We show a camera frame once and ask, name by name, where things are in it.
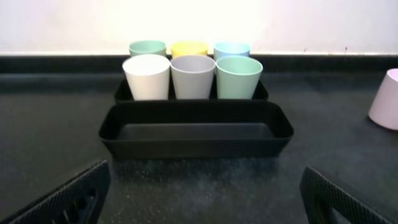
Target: empty black tray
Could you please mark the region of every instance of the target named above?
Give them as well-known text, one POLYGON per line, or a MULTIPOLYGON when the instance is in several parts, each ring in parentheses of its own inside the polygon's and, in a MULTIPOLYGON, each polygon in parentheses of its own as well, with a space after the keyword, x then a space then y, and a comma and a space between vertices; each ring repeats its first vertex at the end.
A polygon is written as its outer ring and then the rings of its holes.
POLYGON ((268 101, 136 101, 115 105, 99 136, 117 159, 270 157, 293 135, 268 101))
MULTIPOLYGON (((256 90, 254 91, 252 100, 267 100, 267 99, 268 99, 268 92, 264 87, 264 85, 259 80, 256 90)), ((134 98, 131 95, 129 84, 127 83, 126 79, 120 83, 119 88, 116 90, 116 93, 114 94, 114 100, 116 103, 127 103, 134 101, 134 98)), ((169 85, 169 100, 177 100, 175 97, 174 85, 171 77, 169 85)), ((217 100, 216 77, 214 77, 213 83, 211 85, 210 100, 217 100)))

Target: green cup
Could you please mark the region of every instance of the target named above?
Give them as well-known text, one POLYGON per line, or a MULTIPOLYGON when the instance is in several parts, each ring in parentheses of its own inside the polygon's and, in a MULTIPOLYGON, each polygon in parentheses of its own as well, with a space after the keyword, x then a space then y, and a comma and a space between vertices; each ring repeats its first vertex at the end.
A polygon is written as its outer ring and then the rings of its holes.
POLYGON ((156 54, 166 57, 166 44, 159 40, 141 40, 129 45, 132 57, 142 54, 156 54))
POLYGON ((219 99, 251 99, 262 72, 259 61, 243 56, 229 56, 217 61, 219 99))

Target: white wall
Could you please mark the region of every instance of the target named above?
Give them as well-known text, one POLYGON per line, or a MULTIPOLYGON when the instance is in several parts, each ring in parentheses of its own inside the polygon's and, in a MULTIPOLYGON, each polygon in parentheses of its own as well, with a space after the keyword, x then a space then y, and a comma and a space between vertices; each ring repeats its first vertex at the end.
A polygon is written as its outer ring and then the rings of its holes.
POLYGON ((398 54, 398 0, 0 0, 0 31, 2 55, 128 54, 141 39, 398 54))

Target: black countertop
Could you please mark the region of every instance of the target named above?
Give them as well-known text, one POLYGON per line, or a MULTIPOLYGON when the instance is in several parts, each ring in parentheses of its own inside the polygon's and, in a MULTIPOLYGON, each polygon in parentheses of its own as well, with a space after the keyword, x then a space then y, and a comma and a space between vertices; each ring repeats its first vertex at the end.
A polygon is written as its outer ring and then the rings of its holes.
POLYGON ((0 75, 0 219, 96 158, 112 175, 98 223, 308 223, 306 166, 398 209, 398 133, 367 118, 383 76, 263 75, 295 129, 278 158, 116 162, 98 130, 122 75, 0 75))

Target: plastic cup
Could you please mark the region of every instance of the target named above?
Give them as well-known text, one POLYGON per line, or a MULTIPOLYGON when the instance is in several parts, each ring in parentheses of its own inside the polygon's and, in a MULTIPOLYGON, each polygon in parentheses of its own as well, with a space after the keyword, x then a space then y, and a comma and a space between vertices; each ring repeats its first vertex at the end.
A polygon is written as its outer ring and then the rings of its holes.
POLYGON ((215 61, 203 55, 185 55, 171 62, 177 99, 208 99, 214 77, 215 61))
POLYGON ((141 40, 129 45, 132 57, 142 54, 156 54, 166 57, 166 44, 159 40, 141 40))
POLYGON ((207 44, 200 41, 180 41, 172 45, 172 58, 183 55, 207 55, 207 44))
POLYGON ((219 59, 217 66, 217 95, 219 99, 251 99, 256 90, 262 65, 243 56, 219 59))
POLYGON ((387 71, 369 111, 378 125, 398 130, 398 68, 387 71))
POLYGON ((250 45, 238 42, 218 42, 214 45, 214 60, 228 56, 246 56, 250 54, 250 45))
POLYGON ((137 55, 123 62, 123 70, 135 100, 169 98, 170 61, 166 57, 137 55))

